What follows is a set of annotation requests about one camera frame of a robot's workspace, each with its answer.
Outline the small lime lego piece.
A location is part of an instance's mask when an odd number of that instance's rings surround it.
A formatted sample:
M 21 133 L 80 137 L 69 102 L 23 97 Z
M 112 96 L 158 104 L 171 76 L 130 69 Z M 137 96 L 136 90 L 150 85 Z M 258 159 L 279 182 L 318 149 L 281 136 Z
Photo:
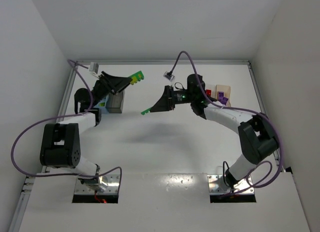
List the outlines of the small lime lego piece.
M 134 85 L 138 82 L 137 78 L 136 77 L 132 77 L 132 80 L 130 82 L 131 85 Z

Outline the green lego plate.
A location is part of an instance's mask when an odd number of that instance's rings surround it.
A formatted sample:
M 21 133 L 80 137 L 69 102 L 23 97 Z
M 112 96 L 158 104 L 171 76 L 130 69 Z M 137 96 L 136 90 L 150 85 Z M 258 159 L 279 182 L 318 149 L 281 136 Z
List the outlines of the green lego plate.
M 141 115 L 146 115 L 146 114 L 150 113 L 150 111 L 151 111 L 151 107 L 146 109 L 146 110 L 144 110 L 144 111 L 142 111 Z

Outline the green lego brick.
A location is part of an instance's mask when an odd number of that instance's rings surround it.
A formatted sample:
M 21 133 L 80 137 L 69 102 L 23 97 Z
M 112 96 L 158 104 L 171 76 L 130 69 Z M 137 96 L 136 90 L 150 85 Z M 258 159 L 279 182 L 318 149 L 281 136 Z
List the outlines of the green lego brick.
M 142 71 L 138 71 L 138 72 L 132 74 L 130 76 L 131 80 L 132 80 L 132 77 L 136 77 L 137 78 L 137 82 L 140 82 L 140 81 L 144 80 L 144 78 L 145 78 L 143 73 L 142 73 Z

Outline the red lego brick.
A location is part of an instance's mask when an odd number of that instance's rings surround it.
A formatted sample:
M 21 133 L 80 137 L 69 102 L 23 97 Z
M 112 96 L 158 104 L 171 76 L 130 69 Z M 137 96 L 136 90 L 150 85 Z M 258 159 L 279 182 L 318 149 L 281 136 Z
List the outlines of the red lego brick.
M 212 93 L 211 90 L 206 90 L 205 92 L 206 92 L 206 95 L 207 95 L 207 96 L 211 96 L 211 93 Z

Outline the purple lego brick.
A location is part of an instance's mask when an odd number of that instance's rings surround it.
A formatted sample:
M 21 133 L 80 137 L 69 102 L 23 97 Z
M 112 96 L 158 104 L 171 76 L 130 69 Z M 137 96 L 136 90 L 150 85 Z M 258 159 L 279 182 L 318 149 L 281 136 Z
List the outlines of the purple lego brick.
M 223 98 L 224 97 L 224 93 L 223 92 L 218 92 L 217 93 L 217 97 L 218 97 L 218 99 Z

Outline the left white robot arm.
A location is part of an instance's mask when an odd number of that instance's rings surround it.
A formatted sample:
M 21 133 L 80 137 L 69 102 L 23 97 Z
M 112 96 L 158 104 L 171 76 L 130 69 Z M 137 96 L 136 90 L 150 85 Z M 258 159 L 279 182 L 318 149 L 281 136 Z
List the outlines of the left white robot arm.
M 80 88 L 74 94 L 75 117 L 59 123 L 46 124 L 39 160 L 43 166 L 65 170 L 80 180 L 99 184 L 100 167 L 81 154 L 80 134 L 97 126 L 102 111 L 95 106 L 109 94 L 118 95 L 130 84 L 131 77 L 111 76 L 101 72 L 92 90 Z

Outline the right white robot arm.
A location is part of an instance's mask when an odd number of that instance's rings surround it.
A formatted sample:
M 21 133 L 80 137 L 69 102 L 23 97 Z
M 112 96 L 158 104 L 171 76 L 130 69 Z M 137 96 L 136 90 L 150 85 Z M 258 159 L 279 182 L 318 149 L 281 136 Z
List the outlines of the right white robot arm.
M 245 178 L 266 157 L 279 148 L 275 130 L 265 118 L 240 110 L 223 109 L 219 102 L 205 93 L 206 84 L 202 76 L 187 77 L 187 88 L 174 90 L 165 86 L 161 98 L 149 110 L 151 113 L 166 112 L 179 104 L 190 104 L 195 115 L 217 122 L 239 136 L 241 155 L 224 172 L 220 185 L 231 191 L 234 185 Z

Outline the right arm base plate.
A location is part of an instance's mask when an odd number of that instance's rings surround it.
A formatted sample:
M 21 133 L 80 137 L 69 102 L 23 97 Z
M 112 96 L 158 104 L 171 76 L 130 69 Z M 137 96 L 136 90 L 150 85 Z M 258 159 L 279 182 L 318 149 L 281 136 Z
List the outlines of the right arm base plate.
M 229 187 L 223 180 L 222 174 L 209 174 L 207 176 L 209 194 L 213 196 L 240 194 L 253 195 L 255 190 L 246 179 L 240 180 L 233 187 Z

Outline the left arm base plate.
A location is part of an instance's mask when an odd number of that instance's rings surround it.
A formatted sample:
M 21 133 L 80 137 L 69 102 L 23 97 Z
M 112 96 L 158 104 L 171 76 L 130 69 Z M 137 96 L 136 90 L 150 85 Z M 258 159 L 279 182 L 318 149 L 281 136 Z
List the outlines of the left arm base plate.
M 74 187 L 75 195 L 93 195 L 97 192 L 98 195 L 118 194 L 120 185 L 120 175 L 105 175 L 98 178 L 79 178 Z

